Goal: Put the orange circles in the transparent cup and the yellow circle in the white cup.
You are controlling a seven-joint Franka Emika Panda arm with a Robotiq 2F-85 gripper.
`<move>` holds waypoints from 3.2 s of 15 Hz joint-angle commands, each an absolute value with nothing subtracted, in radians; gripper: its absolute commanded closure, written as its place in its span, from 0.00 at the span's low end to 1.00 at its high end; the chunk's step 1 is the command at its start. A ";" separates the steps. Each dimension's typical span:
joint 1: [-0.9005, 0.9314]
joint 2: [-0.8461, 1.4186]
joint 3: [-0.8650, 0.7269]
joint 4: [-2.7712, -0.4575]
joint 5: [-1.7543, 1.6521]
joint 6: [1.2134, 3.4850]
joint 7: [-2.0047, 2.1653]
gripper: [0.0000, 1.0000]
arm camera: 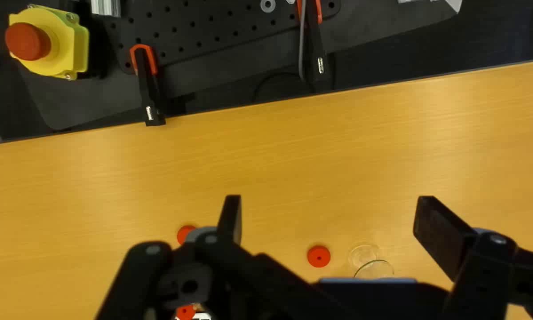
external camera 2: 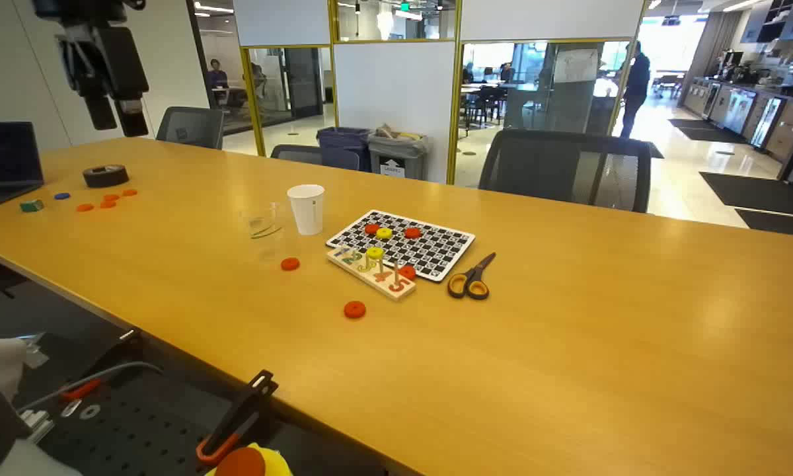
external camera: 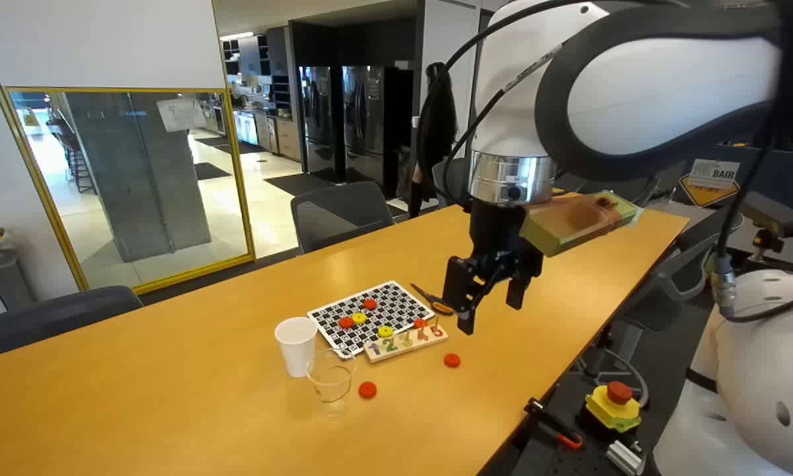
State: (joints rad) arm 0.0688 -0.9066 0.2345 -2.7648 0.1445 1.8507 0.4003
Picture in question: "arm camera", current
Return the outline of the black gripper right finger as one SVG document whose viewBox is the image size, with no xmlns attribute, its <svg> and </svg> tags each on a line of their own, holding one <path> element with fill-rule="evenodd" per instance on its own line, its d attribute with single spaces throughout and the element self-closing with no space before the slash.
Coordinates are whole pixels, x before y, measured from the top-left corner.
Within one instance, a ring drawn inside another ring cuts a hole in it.
<svg viewBox="0 0 533 320">
<path fill-rule="evenodd" d="M 419 195 L 412 232 L 442 271 L 454 279 L 477 232 L 433 195 Z"/>
</svg>

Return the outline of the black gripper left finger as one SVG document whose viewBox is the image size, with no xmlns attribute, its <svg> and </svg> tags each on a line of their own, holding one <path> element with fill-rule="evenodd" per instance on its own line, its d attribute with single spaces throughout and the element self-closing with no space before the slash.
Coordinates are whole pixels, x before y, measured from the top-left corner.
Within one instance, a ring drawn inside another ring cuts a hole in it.
<svg viewBox="0 0 533 320">
<path fill-rule="evenodd" d="M 241 241 L 241 197 L 230 193 L 223 199 L 216 231 L 221 239 L 229 239 L 234 243 Z"/>
</svg>

